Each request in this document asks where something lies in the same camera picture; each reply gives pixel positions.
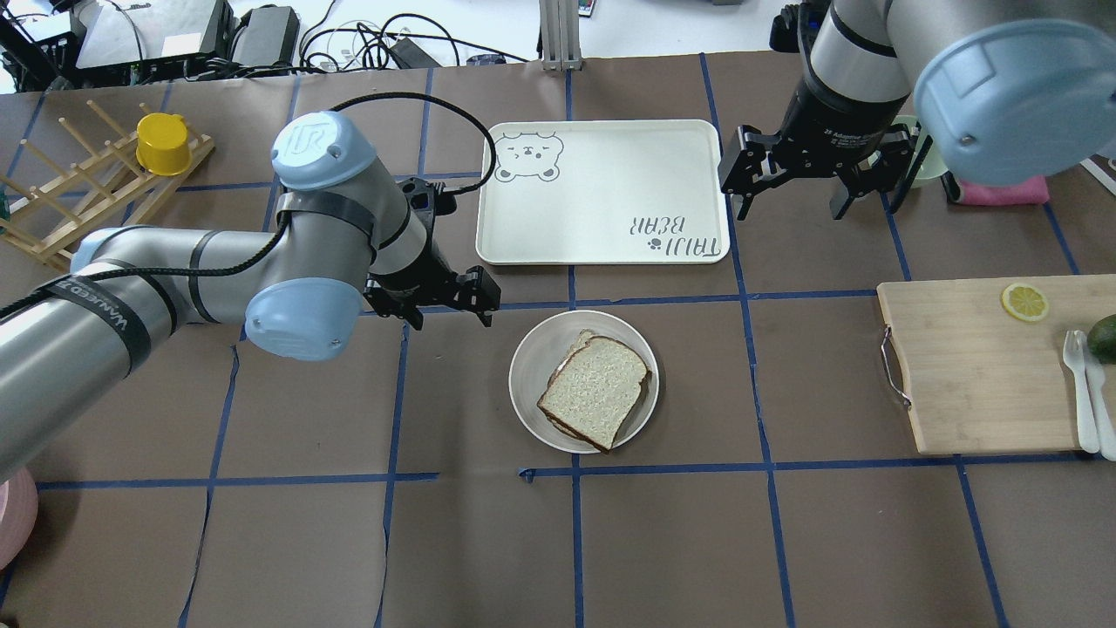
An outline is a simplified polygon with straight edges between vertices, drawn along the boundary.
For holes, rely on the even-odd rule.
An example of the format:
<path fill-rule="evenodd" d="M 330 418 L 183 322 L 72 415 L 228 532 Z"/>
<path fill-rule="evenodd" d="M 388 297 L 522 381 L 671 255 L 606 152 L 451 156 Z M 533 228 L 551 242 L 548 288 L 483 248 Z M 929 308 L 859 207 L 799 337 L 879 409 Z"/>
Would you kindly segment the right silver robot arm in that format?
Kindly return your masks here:
<path fill-rule="evenodd" d="M 739 220 L 796 178 L 838 178 L 834 219 L 878 192 L 897 210 L 936 148 L 1007 187 L 1113 142 L 1112 1 L 804 1 L 773 25 L 802 61 L 778 131 L 735 131 L 718 167 Z"/>

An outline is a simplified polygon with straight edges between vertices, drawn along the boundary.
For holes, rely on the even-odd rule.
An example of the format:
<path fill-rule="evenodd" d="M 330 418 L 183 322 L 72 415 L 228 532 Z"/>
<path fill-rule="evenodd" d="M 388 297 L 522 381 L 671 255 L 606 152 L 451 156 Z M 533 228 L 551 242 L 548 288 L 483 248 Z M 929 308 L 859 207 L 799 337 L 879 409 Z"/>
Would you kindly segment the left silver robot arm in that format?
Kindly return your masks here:
<path fill-rule="evenodd" d="M 66 276 L 3 307 L 1 468 L 11 479 L 187 323 L 235 323 L 267 352 L 331 360 L 366 309 L 419 329 L 424 306 L 492 323 L 501 290 L 452 270 L 434 240 L 455 190 L 396 181 L 339 108 L 290 122 L 271 148 L 276 231 L 114 228 Z"/>

